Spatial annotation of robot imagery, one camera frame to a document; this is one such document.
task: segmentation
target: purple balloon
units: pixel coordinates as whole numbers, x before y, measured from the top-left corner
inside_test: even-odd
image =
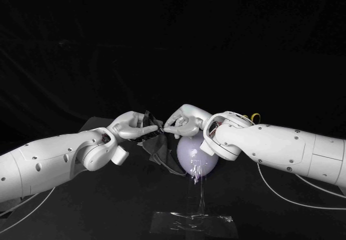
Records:
[[[201,150],[204,140],[204,131],[199,131],[194,137],[184,136],[181,138],[176,148],[178,160],[182,168],[195,179],[204,177],[214,170],[220,160],[217,154],[211,156]]]

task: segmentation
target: black background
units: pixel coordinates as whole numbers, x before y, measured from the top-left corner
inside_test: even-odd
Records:
[[[149,110],[165,121],[182,104],[212,114],[260,113],[263,123],[345,139],[345,10],[344,1],[325,0],[2,1],[2,152],[75,133],[94,116]],[[280,200],[251,181],[261,179],[247,157],[224,164],[238,166],[237,182],[233,197],[215,194],[214,202],[243,210],[230,215],[244,239],[345,237],[344,212],[338,217]],[[230,170],[218,169],[220,178]],[[346,206],[290,174],[269,169],[267,175],[292,199]],[[290,194],[300,188],[306,194]]]

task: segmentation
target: black backdrop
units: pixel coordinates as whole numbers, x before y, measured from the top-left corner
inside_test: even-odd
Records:
[[[346,138],[344,1],[2,1],[0,150],[185,103]]]

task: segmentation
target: wire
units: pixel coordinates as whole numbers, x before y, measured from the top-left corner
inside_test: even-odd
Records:
[[[316,186],[316,185],[315,185],[313,183],[310,183],[300,175],[296,174],[296,176],[297,176],[308,184],[310,184],[313,187],[316,187],[318,189],[321,189],[321,190],[325,191],[326,193],[334,194],[334,195],[339,196],[341,198],[345,198],[345,199],[346,199],[346,196],[344,196],[342,194],[338,194],[338,193],[335,193],[335,192],[323,189],[322,187]]]
[[[263,172],[261,172],[260,164],[257,164],[257,166],[259,166],[259,171],[260,171],[260,174],[261,174],[261,179],[263,179],[264,183],[267,184],[270,190],[272,190],[287,202],[290,202],[290,203],[293,203],[293,204],[297,204],[297,205],[300,205],[300,206],[303,206],[303,207],[313,208],[313,209],[346,210],[346,208],[341,208],[341,207],[310,206],[310,205],[302,204],[302,203],[299,203],[299,202],[295,202],[295,201],[286,199],[286,198],[274,191],[274,189],[273,189],[272,186],[269,185],[269,183],[267,183],[267,181],[266,181],[266,178],[264,178],[264,175],[263,175]]]
[[[50,198],[50,196],[51,196],[51,194],[52,194],[52,192],[54,192],[55,189],[57,189],[57,188],[52,189],[51,193],[50,193],[48,196],[45,197],[42,203],[41,203],[39,206],[32,210],[32,212],[31,212],[12,226],[9,226],[3,231],[0,231],[0,234],[2,234],[5,231],[8,231],[12,227],[15,227],[15,226],[32,215],[32,213],[34,213],[34,212],[37,211],[37,209],[41,207],[41,205],[44,204],[44,202],[48,200],[48,198]]]
[[[29,199],[26,199],[19,205],[16,205],[12,209],[9,209],[6,212],[3,212],[3,213],[0,214],[0,217],[2,217],[6,213],[9,213],[11,211],[13,211],[18,207],[21,207],[25,203],[28,203],[37,196],[38,196],[38,193],[37,193]]]

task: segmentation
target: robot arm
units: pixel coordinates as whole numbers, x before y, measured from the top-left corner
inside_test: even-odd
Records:
[[[210,155],[217,154],[234,161],[244,151],[257,163],[346,187],[344,139],[287,127],[256,125],[248,118],[231,111],[218,113],[202,121],[205,141],[201,149]],[[166,132],[184,135],[189,131],[189,123],[184,126],[169,124],[165,125]]]
[[[130,111],[107,128],[37,140],[2,155],[0,202],[52,189],[110,160],[122,165],[129,152],[119,143],[158,130],[156,125],[142,128],[143,117]]]

